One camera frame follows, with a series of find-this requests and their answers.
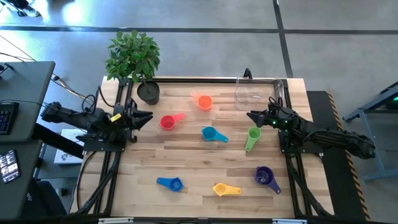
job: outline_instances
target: black pot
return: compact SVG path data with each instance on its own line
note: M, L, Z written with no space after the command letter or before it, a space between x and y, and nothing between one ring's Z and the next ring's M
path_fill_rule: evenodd
M137 88L137 95L148 105L155 105L159 101L160 88L156 82L146 81L141 83Z

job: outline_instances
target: phone screen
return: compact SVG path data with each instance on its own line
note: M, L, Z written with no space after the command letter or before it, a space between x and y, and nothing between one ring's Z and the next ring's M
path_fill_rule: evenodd
M17 157L14 150L0 156L1 178L3 183L8 183L19 177Z

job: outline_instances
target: paper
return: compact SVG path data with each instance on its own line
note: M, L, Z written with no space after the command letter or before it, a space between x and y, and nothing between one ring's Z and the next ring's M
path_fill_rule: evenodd
M77 144L84 146L84 142L78 141L76 136L80 136L85 134L80 129L63 129L61 132L61 136L76 142ZM62 150L57 149L57 153L55 155L54 164L81 164L82 159L79 159L75 156L69 155Z

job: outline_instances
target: green measuring cup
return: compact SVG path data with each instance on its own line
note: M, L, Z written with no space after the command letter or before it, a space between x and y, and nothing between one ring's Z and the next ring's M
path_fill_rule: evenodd
M257 127L249 128L248 141L246 143L246 147L244 148L244 150L246 152L250 152L254 144L258 139L260 139L260 137L261 137L261 129Z

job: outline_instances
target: wooden table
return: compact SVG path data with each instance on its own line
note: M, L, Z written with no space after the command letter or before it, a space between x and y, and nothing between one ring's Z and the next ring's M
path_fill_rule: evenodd
M303 118L312 119L304 80L288 79L293 109ZM247 111L235 107L233 83L160 83L160 101L149 106L132 95L140 110L153 111L154 118L141 131L138 142L128 144L122 154L114 195L112 216L130 217L219 217L219 218L292 218L294 211L284 156L279 151L277 129L262 127L262 137L251 152L244 146L248 128L253 122ZM269 88L272 85L258 85ZM114 102L117 81L104 79L102 90L108 102ZM213 97L210 111L200 111L192 91ZM112 109L99 100L98 107L112 113ZM171 131L160 128L163 115L185 113L186 118ZM229 137L228 143L206 142L201 135L205 126L214 126ZM97 153L81 178L82 205L98 185L104 153ZM318 157L303 154L308 188L324 208L333 213L323 164ZM270 188L254 180L257 166L268 166L282 189L276 195ZM171 192L156 184L158 177L179 177L184 188ZM217 183L242 188L240 196L219 197L213 191ZM103 205L108 189L105 190ZM302 211L302 193L298 190ZM71 212L76 210L76 202Z

